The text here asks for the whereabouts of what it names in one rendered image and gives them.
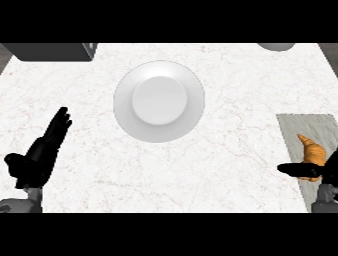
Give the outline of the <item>grey round object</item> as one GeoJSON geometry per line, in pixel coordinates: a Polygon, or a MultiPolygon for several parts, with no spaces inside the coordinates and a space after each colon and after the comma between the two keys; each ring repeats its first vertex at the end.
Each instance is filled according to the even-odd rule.
{"type": "Polygon", "coordinates": [[[259,46],[270,51],[282,52],[293,47],[293,43],[259,43],[259,46]]]}

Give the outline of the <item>white oval plate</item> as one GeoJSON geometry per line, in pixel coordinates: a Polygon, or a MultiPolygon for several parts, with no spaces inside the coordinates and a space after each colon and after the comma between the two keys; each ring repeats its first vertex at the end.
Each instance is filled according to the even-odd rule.
{"type": "Polygon", "coordinates": [[[177,140],[196,127],[203,110],[203,86],[186,66],[150,61],[125,74],[113,94],[113,113],[121,128],[137,140],[177,140]]]}

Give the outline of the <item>orange croissant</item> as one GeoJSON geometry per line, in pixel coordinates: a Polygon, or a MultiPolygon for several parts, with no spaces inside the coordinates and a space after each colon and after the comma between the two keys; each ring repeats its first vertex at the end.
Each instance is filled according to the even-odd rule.
{"type": "Polygon", "coordinates": [[[304,135],[298,134],[298,139],[304,146],[304,163],[323,166],[326,164],[326,150],[324,148],[304,135]]]}

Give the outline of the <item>dark grey box appliance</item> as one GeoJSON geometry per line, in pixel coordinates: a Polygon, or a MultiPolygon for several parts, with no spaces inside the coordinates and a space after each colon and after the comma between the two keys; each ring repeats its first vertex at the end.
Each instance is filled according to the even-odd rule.
{"type": "Polygon", "coordinates": [[[97,43],[4,43],[4,47],[20,61],[90,62],[97,43]]]}

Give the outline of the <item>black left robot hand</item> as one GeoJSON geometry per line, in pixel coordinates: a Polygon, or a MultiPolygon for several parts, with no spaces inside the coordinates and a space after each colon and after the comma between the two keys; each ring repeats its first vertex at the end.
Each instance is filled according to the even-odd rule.
{"type": "Polygon", "coordinates": [[[50,121],[45,133],[34,141],[25,155],[10,153],[4,157],[16,188],[41,188],[54,168],[59,149],[72,125],[68,108],[62,107],[50,121]]]}

